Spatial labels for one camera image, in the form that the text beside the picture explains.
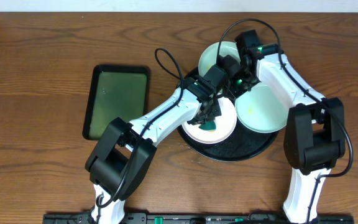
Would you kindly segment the green yellow sponge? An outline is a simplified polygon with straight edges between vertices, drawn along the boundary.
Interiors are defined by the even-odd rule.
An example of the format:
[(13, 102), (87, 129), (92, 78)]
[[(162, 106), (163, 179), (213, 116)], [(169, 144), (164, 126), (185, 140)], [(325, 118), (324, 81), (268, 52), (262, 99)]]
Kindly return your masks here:
[(216, 130), (215, 121), (207, 121), (204, 124), (201, 124), (199, 128), (203, 131), (214, 132)]

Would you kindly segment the pink white plate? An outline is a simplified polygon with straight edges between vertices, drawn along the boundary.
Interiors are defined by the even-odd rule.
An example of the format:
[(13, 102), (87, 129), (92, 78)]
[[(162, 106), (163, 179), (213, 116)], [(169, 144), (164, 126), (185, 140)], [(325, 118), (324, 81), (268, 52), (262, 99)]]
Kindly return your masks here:
[(237, 123), (237, 114), (233, 103), (228, 98), (218, 99), (221, 116), (215, 117), (216, 130), (214, 132), (203, 131), (200, 124), (191, 125), (183, 123), (182, 128), (190, 139), (202, 144), (215, 144), (228, 138), (234, 131)]

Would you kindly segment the green plate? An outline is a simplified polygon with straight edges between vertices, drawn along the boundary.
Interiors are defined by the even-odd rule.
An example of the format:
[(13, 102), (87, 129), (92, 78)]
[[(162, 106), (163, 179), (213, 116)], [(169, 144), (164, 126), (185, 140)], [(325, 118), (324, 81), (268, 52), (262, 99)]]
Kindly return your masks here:
[(287, 124), (288, 110), (270, 88), (258, 83), (235, 100), (239, 121), (258, 133), (273, 133)]
[[(208, 72), (208, 70), (216, 63), (218, 45), (219, 45), (218, 42), (210, 45), (201, 54), (201, 57), (198, 62), (198, 73), (200, 76), (203, 77)], [(222, 41), (219, 54), (222, 57), (230, 55), (234, 59), (236, 59), (237, 62), (240, 62), (240, 58), (235, 42)]]

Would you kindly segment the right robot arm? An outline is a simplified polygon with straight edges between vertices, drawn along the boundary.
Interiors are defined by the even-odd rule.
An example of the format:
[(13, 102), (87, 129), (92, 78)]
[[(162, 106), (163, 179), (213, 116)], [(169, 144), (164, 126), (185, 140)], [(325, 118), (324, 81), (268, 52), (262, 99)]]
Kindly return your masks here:
[(239, 61), (229, 73), (239, 121), (259, 133), (285, 129), (291, 183), (283, 210), (289, 222), (309, 223), (326, 178), (345, 153), (344, 107), (314, 90), (290, 65), (279, 43), (264, 45), (255, 30), (235, 38)]

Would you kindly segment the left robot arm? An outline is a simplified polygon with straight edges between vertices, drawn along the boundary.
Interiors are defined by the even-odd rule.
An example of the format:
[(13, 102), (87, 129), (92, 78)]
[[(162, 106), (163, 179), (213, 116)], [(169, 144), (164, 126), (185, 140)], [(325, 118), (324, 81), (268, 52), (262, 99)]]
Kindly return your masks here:
[(112, 120), (85, 163), (96, 193), (95, 223), (120, 223), (124, 204), (143, 181), (157, 146), (179, 125), (200, 123), (214, 113), (222, 85), (191, 82), (140, 118)]

